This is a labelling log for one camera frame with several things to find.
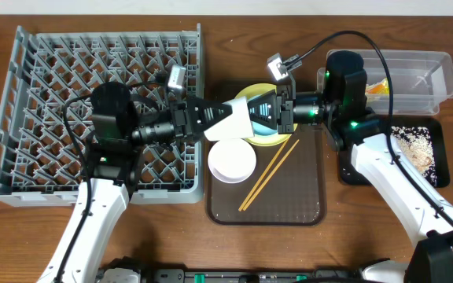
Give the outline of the white plastic cup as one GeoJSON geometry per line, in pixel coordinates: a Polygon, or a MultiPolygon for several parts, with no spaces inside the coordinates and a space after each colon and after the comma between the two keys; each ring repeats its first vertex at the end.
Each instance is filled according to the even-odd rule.
{"type": "Polygon", "coordinates": [[[252,138],[254,130],[249,116],[246,97],[235,98],[224,102],[232,108],[232,113],[216,125],[207,129],[204,136],[210,142],[224,139],[252,138]]]}

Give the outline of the pink white bowl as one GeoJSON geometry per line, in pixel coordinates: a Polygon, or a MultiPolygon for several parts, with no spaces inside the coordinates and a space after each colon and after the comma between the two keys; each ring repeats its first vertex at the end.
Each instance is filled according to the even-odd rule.
{"type": "Polygon", "coordinates": [[[256,168],[256,153],[243,139],[216,142],[208,154],[208,169],[221,182],[243,182],[256,168]]]}

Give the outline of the green orange snack wrapper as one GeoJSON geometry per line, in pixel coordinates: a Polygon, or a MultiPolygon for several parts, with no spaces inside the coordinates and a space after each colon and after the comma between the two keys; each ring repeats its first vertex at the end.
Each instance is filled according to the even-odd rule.
{"type": "Polygon", "coordinates": [[[374,94],[382,94],[382,95],[389,95],[389,82],[386,78],[378,83],[374,83],[371,85],[366,85],[366,94],[374,95],[374,94]]]}

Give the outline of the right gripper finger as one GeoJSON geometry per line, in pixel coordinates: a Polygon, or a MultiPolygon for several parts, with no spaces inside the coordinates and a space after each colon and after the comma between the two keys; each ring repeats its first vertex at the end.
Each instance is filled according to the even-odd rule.
{"type": "Polygon", "coordinates": [[[252,122],[276,130],[278,128],[278,114],[275,108],[250,108],[249,118],[252,122]]]}
{"type": "Polygon", "coordinates": [[[250,112],[274,112],[277,109],[277,92],[270,90],[248,100],[250,112]]]}

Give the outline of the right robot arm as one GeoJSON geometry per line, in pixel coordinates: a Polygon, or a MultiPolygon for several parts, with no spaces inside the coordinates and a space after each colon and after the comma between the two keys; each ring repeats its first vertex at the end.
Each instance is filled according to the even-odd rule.
{"type": "Polygon", "coordinates": [[[399,149],[392,118],[367,108],[366,81],[362,57],[338,51],[327,58],[321,92],[278,86],[249,101],[250,119],[280,134],[293,133],[295,124],[322,124],[333,149],[349,154],[403,225],[414,245],[410,262],[381,259],[360,268],[357,282],[453,282],[453,205],[399,149]]]}

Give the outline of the light blue bowl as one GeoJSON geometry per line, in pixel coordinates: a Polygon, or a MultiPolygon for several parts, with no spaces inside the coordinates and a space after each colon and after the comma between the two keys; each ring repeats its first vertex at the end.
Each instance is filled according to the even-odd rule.
{"type": "Polygon", "coordinates": [[[271,129],[257,122],[252,122],[252,128],[254,134],[259,136],[271,136],[278,134],[277,130],[271,129]]]}

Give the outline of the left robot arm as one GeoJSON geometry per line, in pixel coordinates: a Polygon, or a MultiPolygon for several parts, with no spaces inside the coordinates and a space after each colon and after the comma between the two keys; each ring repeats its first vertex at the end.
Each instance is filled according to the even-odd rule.
{"type": "Polygon", "coordinates": [[[93,282],[109,238],[137,189],[147,145],[200,139],[231,116],[226,103],[190,97],[165,112],[143,115],[135,107],[155,101],[130,92],[124,83],[102,83],[88,99],[94,133],[78,151],[83,180],[72,216],[41,282],[93,282]]]}

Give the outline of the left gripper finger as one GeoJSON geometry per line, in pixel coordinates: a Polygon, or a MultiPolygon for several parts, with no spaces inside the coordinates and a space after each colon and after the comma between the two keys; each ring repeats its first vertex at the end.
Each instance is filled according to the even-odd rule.
{"type": "Polygon", "coordinates": [[[229,121],[231,116],[231,113],[224,112],[213,116],[210,120],[197,119],[193,125],[193,136],[208,140],[232,138],[234,136],[234,130],[229,121]]]}
{"type": "Polygon", "coordinates": [[[199,118],[225,118],[232,114],[232,107],[218,101],[189,97],[191,112],[199,118]]]}

